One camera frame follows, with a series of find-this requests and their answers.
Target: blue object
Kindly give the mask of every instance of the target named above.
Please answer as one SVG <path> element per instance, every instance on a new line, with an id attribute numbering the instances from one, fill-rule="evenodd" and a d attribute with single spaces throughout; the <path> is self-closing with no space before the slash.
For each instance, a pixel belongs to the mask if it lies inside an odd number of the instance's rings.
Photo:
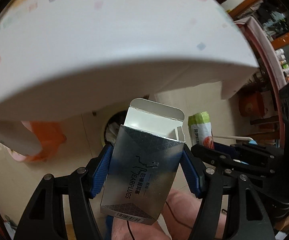
<path id="1" fill-rule="evenodd" d="M 114 222 L 114 217 L 112 217 L 112 216 L 106 217 L 107 232 L 106 232 L 105 240 L 111 240 L 113 222 Z"/>
<path id="2" fill-rule="evenodd" d="M 257 142 L 256 142 L 256 141 L 254 141 L 254 140 L 252 140 L 252 141 L 249 141 L 249 143 L 250 143 L 250 144 L 255 144 L 255 145 L 258 145 L 258 144 L 257 144 Z"/>
<path id="3" fill-rule="evenodd" d="M 214 142 L 214 149 L 218 152 L 229 154 L 232 159 L 239 157 L 239 153 L 232 146 Z"/>
<path id="4" fill-rule="evenodd" d="M 106 180 L 109 164 L 114 150 L 112 145 L 108 145 L 106 152 L 104 153 L 101 161 L 99 162 L 96 171 L 93 174 L 92 179 L 92 189 L 90 191 L 91 197 L 94 198 L 98 193 L 100 193 L 102 186 Z"/>
<path id="5" fill-rule="evenodd" d="M 180 164 L 187 180 L 190 191 L 195 194 L 197 198 L 201 197 L 201 189 L 199 186 L 198 175 L 185 151 L 182 152 Z"/>

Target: floor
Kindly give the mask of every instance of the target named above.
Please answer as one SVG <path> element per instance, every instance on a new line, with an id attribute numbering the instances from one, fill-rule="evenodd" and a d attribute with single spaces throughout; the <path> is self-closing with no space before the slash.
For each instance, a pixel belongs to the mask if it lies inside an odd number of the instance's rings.
<path id="1" fill-rule="evenodd" d="M 229 100 L 221 100 L 220 92 L 221 83 L 217 82 L 151 95 L 150 99 L 180 108 L 185 113 L 183 130 L 189 147 L 191 147 L 191 142 L 187 117 L 201 111 L 208 111 L 214 135 L 241 136 L 252 133 L 254 128 L 249 125 L 249 119 L 239 114 L 238 98 L 234 96 Z M 121 103 L 114 110 L 120 111 L 128 104 L 128 102 Z M 98 112 L 96 116 L 90 113 L 64 120 L 61 125 L 67 142 L 61 145 L 55 157 L 46 162 L 17 163 L 0 144 L 0 212 L 2 216 L 6 214 L 18 223 L 33 191 L 46 173 L 52 173 L 55 177 L 64 176 L 78 167 L 85 166 L 90 158 L 96 157 L 102 147 L 101 134 L 103 134 L 105 120 L 111 114 L 114 114 L 113 109 L 109 107 Z M 225 144 L 233 143 L 226 139 L 216 141 Z M 177 171 L 173 188 L 190 192 L 181 167 Z M 104 234 L 106 227 L 105 215 L 100 213 L 101 198 L 102 193 L 91 201 L 91 207 L 99 229 Z M 68 197 L 64 197 L 64 211 L 66 224 L 69 224 L 68 228 L 70 228 L 72 221 Z"/>

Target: snack bag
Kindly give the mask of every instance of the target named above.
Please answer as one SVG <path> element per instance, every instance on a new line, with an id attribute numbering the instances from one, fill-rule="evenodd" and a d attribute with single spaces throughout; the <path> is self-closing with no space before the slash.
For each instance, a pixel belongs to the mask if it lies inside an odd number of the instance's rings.
<path id="1" fill-rule="evenodd" d="M 197 113 L 189 116 L 188 126 L 192 146 L 199 143 L 200 145 L 214 149 L 208 112 Z"/>

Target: blue gripper pad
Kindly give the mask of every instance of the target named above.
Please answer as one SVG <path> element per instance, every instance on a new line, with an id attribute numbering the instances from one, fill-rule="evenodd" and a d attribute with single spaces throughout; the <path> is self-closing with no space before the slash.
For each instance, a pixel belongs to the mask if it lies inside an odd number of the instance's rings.
<path id="1" fill-rule="evenodd" d="M 101 161 L 99 162 L 96 171 L 93 174 L 92 179 L 92 189 L 90 191 L 91 197 L 94 198 L 98 193 L 100 193 L 102 186 L 106 180 L 109 164 L 114 148 L 110 145 L 106 152 L 104 153 Z"/>
<path id="2" fill-rule="evenodd" d="M 232 146 L 214 142 L 214 149 L 216 151 L 229 154 L 232 159 L 239 158 L 239 153 Z"/>
<path id="3" fill-rule="evenodd" d="M 199 187 L 198 175 L 185 151 L 182 152 L 180 159 L 182 171 L 187 180 L 190 191 L 195 194 L 197 198 L 201 197 L 201 190 Z"/>

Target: barcode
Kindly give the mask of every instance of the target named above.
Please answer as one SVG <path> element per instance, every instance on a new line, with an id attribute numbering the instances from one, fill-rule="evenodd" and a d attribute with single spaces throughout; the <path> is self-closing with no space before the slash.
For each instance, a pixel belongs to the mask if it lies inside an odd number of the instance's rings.
<path id="1" fill-rule="evenodd" d="M 137 222 L 137 223 L 141 223 L 143 221 L 143 219 L 135 218 L 133 216 L 125 215 L 125 214 L 122 214 L 122 213 L 119 213 L 119 212 L 116 213 L 115 216 L 119 217 L 119 218 L 122 218 L 122 219 L 125 219 L 125 220 L 132 221 L 132 222 Z"/>

